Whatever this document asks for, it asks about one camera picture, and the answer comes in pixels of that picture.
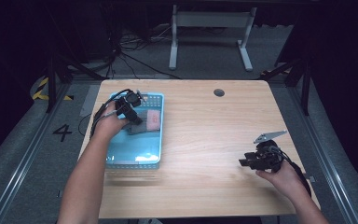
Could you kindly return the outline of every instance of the silver blade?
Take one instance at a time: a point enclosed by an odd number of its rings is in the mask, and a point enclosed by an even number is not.
[[[283,131],[280,131],[280,132],[276,132],[276,133],[262,133],[262,134],[260,134],[260,136],[258,136],[258,137],[255,139],[254,143],[267,142],[268,140],[271,140],[272,138],[281,136],[281,135],[286,134],[286,133],[287,133],[286,130],[283,130]]]

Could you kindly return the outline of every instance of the white metal stand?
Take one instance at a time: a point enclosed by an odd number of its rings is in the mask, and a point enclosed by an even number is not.
[[[170,57],[170,69],[176,69],[176,60],[178,52],[177,27],[232,27],[244,28],[242,40],[238,40],[238,48],[241,52],[243,64],[246,71],[253,70],[246,43],[252,30],[255,19],[256,7],[250,12],[195,12],[195,11],[177,11],[177,6],[173,6],[172,12],[172,46]]]

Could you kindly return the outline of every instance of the human arm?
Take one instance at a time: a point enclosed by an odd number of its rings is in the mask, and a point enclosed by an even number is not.
[[[328,223],[289,162],[283,161],[281,169],[277,173],[256,171],[256,174],[269,181],[290,200],[296,209],[299,223]]]
[[[113,111],[111,103],[105,113]],[[101,119],[66,183],[58,223],[98,223],[109,142],[127,123],[114,114]]]

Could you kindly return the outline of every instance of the metal bar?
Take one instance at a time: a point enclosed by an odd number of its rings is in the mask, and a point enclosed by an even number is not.
[[[57,109],[59,108],[60,103],[62,102],[63,97],[67,93],[69,89],[69,85],[62,84],[59,89],[59,101],[52,107],[50,113],[46,113],[42,118],[42,121],[37,129],[34,138],[32,139],[30,145],[28,146],[24,156],[22,157],[19,165],[17,166],[16,171],[13,173],[10,181],[7,184],[5,191],[3,192],[0,198],[0,223],[5,217],[8,208],[14,200],[19,188],[22,184],[22,181],[26,177],[32,162],[34,161],[34,157],[40,149],[40,144],[45,136],[46,130],[48,129],[51,120],[54,118]]]
[[[336,170],[336,167],[332,163],[330,157],[325,153],[325,146],[322,144],[318,134],[315,131],[313,123],[310,117],[304,116],[301,106],[301,100],[296,92],[295,88],[287,88],[289,90],[290,96],[296,104],[296,110],[300,117],[302,118],[302,122],[304,126],[307,128],[308,133],[310,134],[310,138],[312,144],[314,145],[314,151],[316,158],[321,164],[322,171],[326,177],[327,183],[337,201],[338,207],[341,210],[342,215],[344,216],[347,223],[358,223],[358,214],[353,208],[353,204],[348,195],[348,192],[345,190],[345,187],[339,177],[339,174]]]

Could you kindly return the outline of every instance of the black round hole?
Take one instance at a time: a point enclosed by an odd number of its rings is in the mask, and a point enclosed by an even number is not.
[[[225,92],[223,90],[220,90],[220,89],[216,89],[213,91],[214,95],[216,96],[219,96],[219,97],[222,97],[225,95]]]

